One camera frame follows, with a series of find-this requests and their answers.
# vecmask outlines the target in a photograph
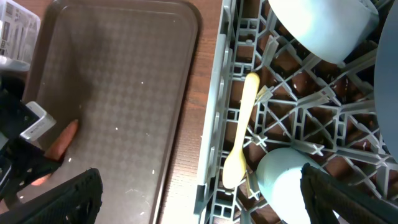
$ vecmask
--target dish rack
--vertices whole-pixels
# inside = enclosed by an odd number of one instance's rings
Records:
[[[218,31],[197,173],[198,223],[282,222],[261,196],[254,171],[265,154],[286,146],[372,197],[398,199],[398,163],[384,144],[374,107],[377,34],[333,65],[300,45],[267,0],[223,0]],[[267,90],[253,108],[243,145],[248,171],[231,190],[221,177],[249,72],[258,73],[259,88]]]

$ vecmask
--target wooden surface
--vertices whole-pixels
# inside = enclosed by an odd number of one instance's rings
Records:
[[[200,11],[201,31],[188,77],[169,177],[165,185],[164,201],[160,211],[161,223],[193,223],[201,134],[220,19],[221,0],[189,1]],[[16,2],[43,18],[51,0],[16,0]]]

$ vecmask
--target plastic tray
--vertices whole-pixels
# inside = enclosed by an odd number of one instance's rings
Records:
[[[51,3],[44,17],[24,101],[56,120],[46,149],[73,119],[77,137],[26,202],[95,167],[103,180],[96,223],[156,222],[170,151],[198,32],[182,2]]]

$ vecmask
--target plastic spoon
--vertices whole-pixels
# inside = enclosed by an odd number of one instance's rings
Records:
[[[244,81],[235,143],[232,151],[225,160],[223,169],[223,185],[227,189],[232,189],[238,186],[246,172],[246,160],[243,155],[243,141],[248,128],[251,111],[256,100],[259,83],[259,76],[253,72],[249,73]]]

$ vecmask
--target gray plastic grid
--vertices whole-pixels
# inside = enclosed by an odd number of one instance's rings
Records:
[[[387,2],[378,1],[375,5],[380,9]],[[336,78],[332,77],[330,82],[326,82],[315,74],[315,67],[321,62],[321,59],[314,54],[308,54],[304,59],[300,58],[293,45],[296,40],[292,39],[289,41],[275,30],[277,17],[272,12],[272,9],[269,10],[267,18],[262,15],[261,12],[264,10],[265,3],[266,0],[260,0],[258,17],[253,19],[242,18],[243,1],[238,1],[237,4],[236,0],[223,1],[219,27],[220,33],[216,45],[198,166],[197,201],[194,211],[198,222],[213,223],[214,218],[218,217],[233,223],[254,223],[251,213],[268,206],[260,195],[254,172],[247,172],[246,178],[241,181],[241,184],[246,183],[248,198],[258,200],[255,205],[249,208],[246,208],[237,197],[237,187],[234,190],[224,189],[219,182],[219,177],[223,170],[221,161],[224,161],[229,154],[229,151],[222,150],[226,123],[237,123],[239,116],[239,109],[228,107],[231,81],[243,82],[248,72],[258,72],[264,67],[272,74],[277,84],[263,88],[261,94],[258,95],[256,104],[261,104],[262,106],[257,107],[254,129],[250,126],[248,127],[249,135],[245,137],[246,142],[243,147],[255,144],[265,153],[268,153],[267,143],[269,142],[282,146],[292,146],[303,152],[319,156],[323,156],[326,152],[332,152],[326,161],[321,164],[322,167],[325,167],[333,158],[340,156],[355,173],[348,184],[359,185],[364,183],[377,198],[397,200],[398,195],[393,195],[390,198],[386,197],[389,171],[398,170],[398,163],[387,153],[382,136],[379,134],[379,128],[370,130],[354,117],[356,114],[376,114],[373,86],[368,82],[362,81],[357,76],[357,73],[374,65],[377,48],[350,63],[339,64],[340,74]],[[265,26],[265,29],[260,30],[260,26]],[[236,38],[249,34],[255,37],[254,41],[248,39],[243,42]],[[256,48],[257,41],[269,34],[264,52],[260,53]],[[229,48],[231,41],[235,41],[233,50]],[[237,52],[240,46],[253,48],[251,62],[237,62],[236,54],[233,52]],[[300,65],[300,68],[288,77],[284,77],[283,73],[276,72],[271,66],[272,61],[285,52],[288,52]],[[236,72],[233,69],[234,67],[240,68],[238,69],[239,72]],[[307,73],[320,87],[320,90],[300,98],[295,95],[289,85],[289,80],[302,72]],[[343,82],[342,80],[345,80],[347,84],[348,82],[354,84],[365,97],[356,100],[354,103],[347,103],[345,96],[339,98],[334,88],[336,88],[338,82]],[[283,88],[289,94],[291,100],[269,99],[278,88]],[[293,108],[280,118],[268,107],[269,103],[290,105]],[[311,114],[310,108],[329,110],[332,112],[333,117],[329,121],[321,123]],[[266,119],[263,119],[267,115],[270,115],[275,121],[268,127],[266,126]],[[289,116],[293,116],[293,122],[290,127],[291,132],[286,127],[286,123],[283,123],[283,120]],[[305,134],[304,121],[306,118],[310,119],[317,128]],[[346,128],[348,123],[353,124],[364,135],[347,142]],[[289,141],[274,140],[267,137],[268,131],[275,126],[279,126],[284,131],[284,136],[287,136]],[[326,130],[328,126],[334,127],[334,134]],[[308,140],[311,136],[319,133],[330,144],[323,144],[322,142],[322,144],[317,144]],[[369,142],[371,150],[365,151],[352,148],[355,144],[362,142],[364,144]],[[360,168],[353,161],[364,162],[367,166]],[[371,181],[371,177],[374,175],[376,175],[376,185]]]

